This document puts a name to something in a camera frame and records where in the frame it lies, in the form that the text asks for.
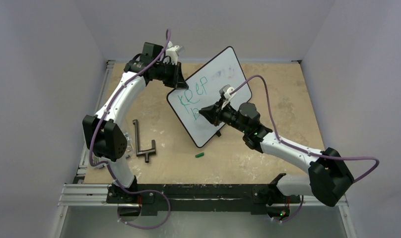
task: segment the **whiteboard stand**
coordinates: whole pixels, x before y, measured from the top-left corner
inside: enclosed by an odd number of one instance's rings
[[[223,122],[219,126],[210,124],[198,113],[199,110],[217,102],[219,90],[225,85],[236,88],[244,81],[246,78],[240,62],[229,46],[186,79],[189,89],[174,89],[167,95],[168,104],[198,148],[205,146],[214,135],[220,136],[219,130],[225,125]],[[237,91],[231,106],[237,110],[251,98],[252,91],[246,84]]]

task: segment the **tabletop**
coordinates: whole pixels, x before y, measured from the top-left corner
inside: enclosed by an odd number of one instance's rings
[[[184,78],[202,65],[182,64]],[[124,63],[114,65],[107,98],[119,83],[124,66]],[[323,149],[300,65],[244,63],[241,66],[246,78],[255,74],[265,78],[279,134],[305,146]],[[262,81],[252,79],[249,86],[252,91],[249,102],[256,105],[261,114],[261,123],[272,128]],[[134,119],[139,122],[141,149],[151,148],[153,139],[156,142],[157,152],[150,157],[150,163],[145,163],[144,157],[137,157],[134,153],[128,158],[129,167],[138,183],[269,183],[279,173],[305,174],[282,159],[249,149],[244,144],[243,134],[229,126],[221,129],[220,137],[214,136],[203,148],[197,148],[166,100],[170,91],[171,88],[164,87],[161,81],[149,82],[126,114],[133,144]],[[201,152],[204,152],[204,156],[195,158]],[[84,183],[111,182],[106,168],[88,168],[84,180]]]

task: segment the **white wall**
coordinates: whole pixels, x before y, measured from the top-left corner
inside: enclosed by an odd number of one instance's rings
[[[247,61],[300,60],[334,0],[76,0],[103,56],[123,60],[165,29],[185,46],[183,60],[210,59],[226,46]]]
[[[0,237],[48,237],[104,69],[72,0],[0,0]]]
[[[401,237],[401,0],[336,0],[302,68],[325,145],[381,160],[347,193],[359,237]]]

